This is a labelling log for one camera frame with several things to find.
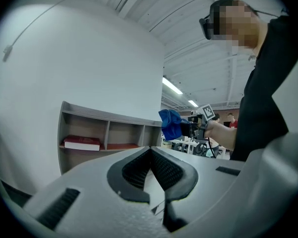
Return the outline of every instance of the fluorescent light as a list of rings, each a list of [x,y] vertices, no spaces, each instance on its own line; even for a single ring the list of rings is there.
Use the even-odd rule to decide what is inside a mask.
[[[163,84],[165,84],[167,87],[170,87],[173,91],[175,91],[177,94],[183,94],[178,88],[176,88],[169,80],[166,78],[162,79]]]
[[[195,104],[194,101],[189,101],[194,107],[198,107],[198,105]]]

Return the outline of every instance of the person in red shirt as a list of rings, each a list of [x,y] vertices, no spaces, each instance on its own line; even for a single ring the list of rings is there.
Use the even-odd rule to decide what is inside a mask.
[[[232,113],[227,115],[228,120],[230,121],[229,127],[230,128],[237,128],[237,120],[234,118]]]

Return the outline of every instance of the book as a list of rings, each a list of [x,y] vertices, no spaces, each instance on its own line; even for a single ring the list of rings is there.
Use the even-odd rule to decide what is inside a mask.
[[[69,135],[64,139],[64,147],[76,150],[99,151],[99,138]]]

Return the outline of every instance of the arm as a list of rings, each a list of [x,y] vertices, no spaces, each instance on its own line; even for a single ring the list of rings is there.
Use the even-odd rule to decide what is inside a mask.
[[[228,128],[220,123],[209,121],[205,130],[205,137],[211,137],[228,150],[234,150],[236,128]]]

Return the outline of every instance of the gray shelf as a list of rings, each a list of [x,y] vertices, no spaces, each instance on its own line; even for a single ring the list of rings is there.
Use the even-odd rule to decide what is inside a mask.
[[[117,115],[63,102],[58,128],[58,154],[61,174],[85,161],[142,146],[159,146],[161,122]],[[68,135],[99,138],[100,151],[64,147]]]

